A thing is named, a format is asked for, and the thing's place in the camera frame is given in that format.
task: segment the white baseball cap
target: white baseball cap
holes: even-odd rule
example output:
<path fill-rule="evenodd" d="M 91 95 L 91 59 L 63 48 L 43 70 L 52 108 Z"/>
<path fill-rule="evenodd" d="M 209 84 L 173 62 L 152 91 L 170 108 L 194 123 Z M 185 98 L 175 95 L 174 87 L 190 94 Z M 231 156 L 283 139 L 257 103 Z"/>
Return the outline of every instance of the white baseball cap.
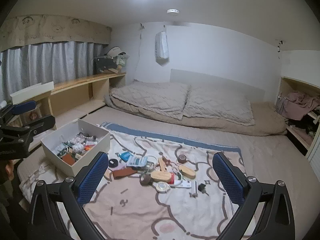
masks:
<path fill-rule="evenodd" d="M 121 49 L 119 47 L 113 47 L 108 51 L 107 56 L 108 57 L 117 57 L 121 53 L 124 53 L 124 52 L 121 51 Z"/>

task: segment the quilted blanket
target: quilted blanket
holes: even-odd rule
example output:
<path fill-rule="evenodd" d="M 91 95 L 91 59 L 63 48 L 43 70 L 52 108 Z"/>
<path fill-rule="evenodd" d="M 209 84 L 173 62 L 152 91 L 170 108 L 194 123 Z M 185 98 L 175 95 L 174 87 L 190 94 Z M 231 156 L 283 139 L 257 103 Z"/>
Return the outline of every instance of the quilted blanket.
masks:
<path fill-rule="evenodd" d="M 111 96 L 131 105 L 182 120 L 189 86 L 180 83 L 144 83 L 115 88 Z"/>
<path fill-rule="evenodd" d="M 245 126 L 254 125 L 250 102 L 235 91 L 194 87 L 183 114 L 187 117 L 219 118 Z"/>
<path fill-rule="evenodd" d="M 106 239 L 195 240 L 218 237 L 238 206 L 231 203 L 215 174 L 212 157 L 216 152 L 224 151 L 231 163 L 245 173 L 239 148 L 131 130 L 117 124 L 104 123 L 103 127 L 111 132 L 109 158 L 117 158 L 118 153 L 129 151 L 138 156 L 165 156 L 177 161 L 177 156 L 184 154 L 188 160 L 185 165 L 196 171 L 195 181 L 205 184 L 207 192 L 198 192 L 197 198 L 189 194 L 194 193 L 194 188 L 172 188 L 161 194 L 156 192 L 155 185 L 141 186 L 136 174 L 114 180 L 112 173 L 106 172 L 91 201 L 83 206 Z M 64 178 L 65 175 L 45 161 L 20 184 L 20 188 L 31 201 L 38 180 L 54 183 Z M 59 209 L 71 237 L 79 239 L 63 204 L 59 204 Z M 254 226 L 253 218 L 244 239 L 252 234 Z"/>

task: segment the blue blanket border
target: blue blanket border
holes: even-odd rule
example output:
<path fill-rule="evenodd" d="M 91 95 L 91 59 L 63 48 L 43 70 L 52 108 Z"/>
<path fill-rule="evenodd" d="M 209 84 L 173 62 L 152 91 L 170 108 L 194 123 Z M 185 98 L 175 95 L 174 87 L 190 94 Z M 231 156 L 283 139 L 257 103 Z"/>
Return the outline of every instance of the blue blanket border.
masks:
<path fill-rule="evenodd" d="M 104 128 L 107 128 L 112 131 L 122 132 L 134 136 L 139 137 L 151 137 L 161 140 L 167 140 L 167 141 L 173 141 L 177 143 L 183 143 L 185 145 L 193 146 L 193 147 L 200 147 L 204 149 L 210 149 L 210 150 L 217 150 L 217 151 L 225 151 L 225 152 L 237 152 L 239 156 L 241 157 L 242 161 L 242 154 L 239 147 L 231 147 L 231 146 L 224 146 L 224 145 L 217 145 L 217 144 L 208 144 L 198 141 L 193 141 L 190 139 L 185 139 L 178 136 L 172 136 L 172 135 L 166 135 L 166 134 L 160 134 L 160 133 L 152 133 L 152 132 L 146 132 L 146 131 L 140 131 L 135 129 L 130 129 L 125 126 L 119 125 L 117 123 L 110 123 L 110 122 L 104 122 L 101 124 Z"/>

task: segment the silver bolt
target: silver bolt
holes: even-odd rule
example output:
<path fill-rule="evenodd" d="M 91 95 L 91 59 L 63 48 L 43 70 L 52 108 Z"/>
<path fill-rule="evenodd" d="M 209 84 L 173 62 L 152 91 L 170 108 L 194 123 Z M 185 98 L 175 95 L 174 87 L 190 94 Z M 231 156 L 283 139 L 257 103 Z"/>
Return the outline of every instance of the silver bolt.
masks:
<path fill-rule="evenodd" d="M 43 185 L 43 180 L 39 180 L 36 184 L 38 187 L 42 186 Z"/>
<path fill-rule="evenodd" d="M 285 183 L 284 183 L 282 180 L 279 180 L 279 181 L 278 181 L 278 185 L 279 185 L 280 187 L 284 187 Z"/>
<path fill-rule="evenodd" d="M 67 183 L 73 182 L 73 180 L 74 180 L 74 177 L 72 177 L 72 176 L 66 177 L 66 179 L 65 179 L 65 181 Z"/>
<path fill-rule="evenodd" d="M 257 179 L 254 176 L 249 176 L 248 181 L 250 181 L 251 183 L 255 183 Z"/>

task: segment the gray curtain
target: gray curtain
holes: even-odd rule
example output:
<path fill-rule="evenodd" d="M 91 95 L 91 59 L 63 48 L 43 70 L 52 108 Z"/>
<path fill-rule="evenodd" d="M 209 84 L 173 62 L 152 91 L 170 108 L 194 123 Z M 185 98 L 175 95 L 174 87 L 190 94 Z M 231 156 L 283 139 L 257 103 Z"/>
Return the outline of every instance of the gray curtain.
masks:
<path fill-rule="evenodd" d="M 102 53 L 101 44 L 76 41 L 8 49 L 0 53 L 0 100 L 10 100 L 11 93 L 40 82 L 56 84 L 92 75 L 93 58 Z"/>

